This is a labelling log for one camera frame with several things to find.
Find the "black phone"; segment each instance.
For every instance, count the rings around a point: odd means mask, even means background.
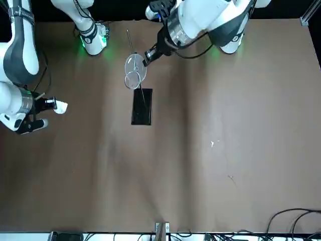
[[[152,89],[137,88],[134,90],[131,124],[151,126]]]
[[[84,235],[79,232],[57,232],[50,233],[48,241],[84,241]]]

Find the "black cable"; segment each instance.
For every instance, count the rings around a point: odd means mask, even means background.
[[[180,237],[190,237],[190,236],[192,236],[192,233],[191,233],[191,231],[190,231],[190,234],[189,235],[181,235],[181,234],[179,234],[179,233],[176,233],[176,235],[178,235],[178,236],[180,236]]]
[[[175,52],[179,57],[183,58],[183,59],[196,59],[201,57],[202,55],[206,54],[211,48],[213,47],[213,44],[211,44],[206,50],[204,50],[202,53],[195,55],[195,56],[184,56],[179,54],[178,52]]]
[[[321,233],[321,231],[315,232],[315,233],[311,234],[309,237],[307,237],[306,239],[311,239],[313,236],[320,234],[320,233]]]
[[[320,211],[308,211],[308,212],[305,212],[303,214],[301,214],[299,217],[296,218],[296,220],[294,221],[293,225],[292,225],[292,240],[294,239],[294,230],[295,230],[295,226],[297,224],[297,222],[302,218],[304,217],[305,215],[309,214],[309,213],[318,213],[318,214],[321,214]]]
[[[74,1],[75,1],[76,4],[78,5],[78,7],[76,6],[76,8],[77,8],[78,13],[80,14],[80,16],[82,16],[83,18],[91,19],[92,21],[94,21],[94,19],[93,19],[91,16],[89,16],[89,15],[83,10],[83,8],[80,6],[78,0],[74,0]],[[81,9],[81,11],[82,11],[86,16],[83,16],[83,15],[81,14],[81,12],[79,11],[79,9]]]
[[[93,237],[95,233],[90,233],[86,238],[85,241],[88,241],[91,237]]]
[[[176,236],[174,236],[174,235],[172,235],[172,234],[170,234],[170,237],[174,237],[174,238],[176,238],[176,240],[182,241],[179,237],[176,237]]]
[[[47,89],[44,91],[45,94],[48,94],[48,92],[49,92],[49,90],[51,88],[51,84],[52,84],[52,76],[51,76],[51,71],[49,69],[49,61],[48,61],[47,55],[46,55],[46,53],[44,51],[41,51],[41,53],[43,54],[43,57],[44,57],[44,60],[45,60],[45,69],[44,69],[44,71],[43,71],[43,73],[42,73],[42,75],[41,75],[36,87],[34,88],[33,92],[36,92],[36,90],[37,90],[39,84],[42,82],[46,72],[48,72],[49,83],[48,83]]]
[[[270,219],[268,225],[267,225],[267,228],[266,228],[266,234],[269,233],[269,230],[270,230],[270,227],[271,227],[271,224],[272,224],[272,221],[274,220],[274,218],[276,216],[278,216],[279,214],[282,214],[282,213],[285,213],[285,212],[289,212],[289,211],[314,211],[314,212],[319,212],[321,213],[321,210],[317,210],[317,209],[307,209],[307,208],[290,208],[290,209],[286,209],[286,210],[283,210],[283,211],[280,211],[280,212],[277,212],[275,215],[272,216],[272,218]]]
[[[137,239],[137,241],[139,241],[140,238],[143,237],[144,235],[149,235],[149,233],[142,233],[142,234],[139,236],[139,238]]]

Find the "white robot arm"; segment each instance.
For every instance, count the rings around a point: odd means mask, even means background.
[[[266,7],[271,0],[158,0],[146,8],[150,20],[160,16],[164,27],[157,43],[145,52],[147,66],[161,55],[190,46],[201,31],[225,53],[234,53],[241,43],[245,25],[254,8]]]
[[[26,88],[39,71],[30,0],[8,0],[8,7],[12,38],[0,43],[0,121],[25,134],[46,127],[48,121],[36,119],[36,114],[57,106],[55,98],[42,98]]]
[[[75,23],[88,54],[97,55],[106,47],[109,29],[95,22],[87,9],[93,5],[94,0],[51,0],[51,2]]]

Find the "small debris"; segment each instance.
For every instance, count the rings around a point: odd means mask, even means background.
[[[236,183],[235,183],[235,181],[234,181],[234,179],[233,179],[233,176],[229,176],[229,175],[228,175],[228,177],[231,178],[232,182],[233,182],[234,185],[236,186]]]

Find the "clear plastic lid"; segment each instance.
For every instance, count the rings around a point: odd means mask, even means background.
[[[140,76],[140,82],[142,82],[147,73],[147,68],[144,66],[143,57],[139,54],[131,54],[127,59],[125,63],[125,74],[126,76],[131,72],[137,72]]]
[[[126,74],[125,85],[129,89],[137,89],[140,85],[141,78],[138,72],[132,71]]]

